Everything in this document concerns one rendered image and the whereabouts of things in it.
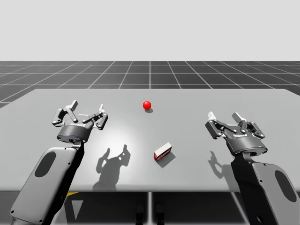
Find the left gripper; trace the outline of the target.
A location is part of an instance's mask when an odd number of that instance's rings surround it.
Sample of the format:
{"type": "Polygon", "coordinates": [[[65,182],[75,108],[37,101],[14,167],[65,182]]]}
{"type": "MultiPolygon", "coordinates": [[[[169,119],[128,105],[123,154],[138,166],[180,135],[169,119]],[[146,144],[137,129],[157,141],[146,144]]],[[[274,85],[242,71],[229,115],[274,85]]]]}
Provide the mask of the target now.
{"type": "Polygon", "coordinates": [[[105,124],[108,120],[108,114],[104,110],[104,105],[101,104],[97,113],[88,115],[82,120],[81,123],[70,123],[65,125],[64,117],[68,115],[73,122],[78,122],[74,111],[78,106],[78,102],[74,100],[72,104],[65,106],[64,108],[59,108],[52,120],[52,124],[55,127],[62,127],[57,135],[57,139],[65,143],[74,143],[77,141],[83,141],[84,143],[88,141],[93,128],[98,130],[103,130],[105,124]]]}

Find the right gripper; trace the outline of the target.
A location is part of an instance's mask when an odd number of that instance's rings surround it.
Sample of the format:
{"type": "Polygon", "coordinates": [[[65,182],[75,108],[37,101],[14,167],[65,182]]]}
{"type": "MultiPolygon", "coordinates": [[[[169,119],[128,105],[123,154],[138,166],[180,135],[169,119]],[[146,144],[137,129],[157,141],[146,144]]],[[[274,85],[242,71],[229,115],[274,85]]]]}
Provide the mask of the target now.
{"type": "Polygon", "coordinates": [[[217,120],[213,112],[208,113],[208,121],[205,127],[213,139],[216,140],[220,137],[225,139],[226,145],[233,156],[243,152],[249,153],[250,156],[258,156],[268,151],[268,148],[261,141],[265,138],[265,135],[255,122],[246,120],[237,112],[232,114],[232,118],[238,123],[242,134],[237,134],[237,130],[233,126],[217,120]]]}

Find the red and white carton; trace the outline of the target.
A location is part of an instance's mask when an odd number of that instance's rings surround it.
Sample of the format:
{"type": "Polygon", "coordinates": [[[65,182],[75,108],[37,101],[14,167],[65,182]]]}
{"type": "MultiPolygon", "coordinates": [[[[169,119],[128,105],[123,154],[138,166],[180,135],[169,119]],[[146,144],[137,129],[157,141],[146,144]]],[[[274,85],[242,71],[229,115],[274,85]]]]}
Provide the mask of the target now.
{"type": "Polygon", "coordinates": [[[169,154],[172,150],[172,145],[167,142],[163,146],[161,146],[159,149],[154,151],[154,160],[159,161],[162,159],[165,155],[169,154]]]}

